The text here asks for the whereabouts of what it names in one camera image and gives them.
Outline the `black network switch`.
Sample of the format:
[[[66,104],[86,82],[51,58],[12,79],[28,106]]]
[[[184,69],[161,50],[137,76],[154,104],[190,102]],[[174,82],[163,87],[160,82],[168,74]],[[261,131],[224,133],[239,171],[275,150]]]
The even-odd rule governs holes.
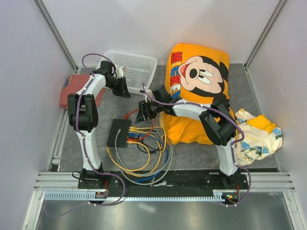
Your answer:
[[[131,121],[128,119],[113,119],[108,140],[108,147],[126,148]]]

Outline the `white plastic basket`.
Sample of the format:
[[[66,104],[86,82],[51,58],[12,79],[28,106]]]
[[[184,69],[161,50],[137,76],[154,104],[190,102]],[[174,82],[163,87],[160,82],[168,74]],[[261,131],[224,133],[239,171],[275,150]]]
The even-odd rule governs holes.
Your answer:
[[[126,67],[124,76],[129,93],[141,94],[142,84],[149,88],[157,67],[157,59],[151,56],[109,50],[104,56],[117,67]]]

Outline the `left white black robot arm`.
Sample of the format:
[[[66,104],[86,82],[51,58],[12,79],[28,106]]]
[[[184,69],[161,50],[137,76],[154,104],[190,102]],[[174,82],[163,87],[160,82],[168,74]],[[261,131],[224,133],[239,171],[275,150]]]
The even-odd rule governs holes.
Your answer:
[[[76,131],[83,154],[81,175],[89,176],[88,182],[94,188],[105,184],[95,137],[99,120],[96,98],[104,88],[110,89],[115,96],[130,98],[124,76],[126,71],[125,66],[118,68],[110,61],[101,61],[100,67],[90,73],[85,85],[77,93],[68,95],[69,124]]]

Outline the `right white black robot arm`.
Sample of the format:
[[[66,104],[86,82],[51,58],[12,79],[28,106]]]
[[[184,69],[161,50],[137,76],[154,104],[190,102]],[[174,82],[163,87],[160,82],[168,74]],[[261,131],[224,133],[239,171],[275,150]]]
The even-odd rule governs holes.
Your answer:
[[[240,170],[236,165],[232,145],[238,127],[222,102],[202,105],[180,97],[173,98],[164,85],[148,91],[142,83],[140,92],[145,94],[145,99],[138,104],[137,123],[154,119],[162,112],[174,118],[189,118],[200,122],[199,127],[217,148],[221,186],[229,189],[237,183]]]

